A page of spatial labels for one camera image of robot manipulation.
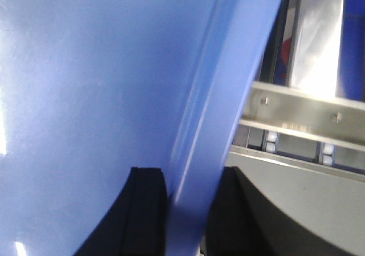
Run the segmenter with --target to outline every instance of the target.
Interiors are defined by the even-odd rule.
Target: gray surface
[[[344,0],[298,0],[288,65],[289,86],[334,96]]]
[[[365,151],[365,103],[254,82],[240,124]]]
[[[237,166],[273,204],[314,234],[365,255],[365,177],[233,146]]]

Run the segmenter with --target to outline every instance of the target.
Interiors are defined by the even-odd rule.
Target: silver metal strip
[[[298,0],[288,85],[335,96],[344,0]]]
[[[365,151],[365,103],[254,82],[240,124]]]
[[[277,164],[282,166],[289,166],[292,168],[309,170],[311,172],[329,174],[341,178],[347,178],[354,181],[365,182],[365,176],[362,174],[348,172],[346,170],[335,169],[330,166],[318,165],[315,163],[305,162],[297,159],[291,159],[285,156],[279,156],[263,151],[257,151],[254,149],[243,148],[232,145],[230,153],[234,155],[240,155],[251,159],[257,159],[271,164]]]

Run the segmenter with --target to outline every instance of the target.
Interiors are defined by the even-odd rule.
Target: white roller
[[[278,133],[276,132],[272,132],[272,131],[269,131],[267,133],[267,142],[272,142],[272,143],[275,143],[276,142],[276,139],[278,137]]]
[[[270,152],[270,153],[274,153],[275,152],[275,143],[267,142],[266,151]]]

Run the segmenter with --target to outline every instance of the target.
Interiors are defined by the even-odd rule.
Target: metal frame
[[[255,82],[240,124],[365,151],[365,103]]]

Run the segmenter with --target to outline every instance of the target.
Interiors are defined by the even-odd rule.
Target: blue curved surface
[[[346,0],[338,94],[364,99],[365,0]]]
[[[0,0],[0,255],[72,255],[132,166],[191,254],[279,2]]]

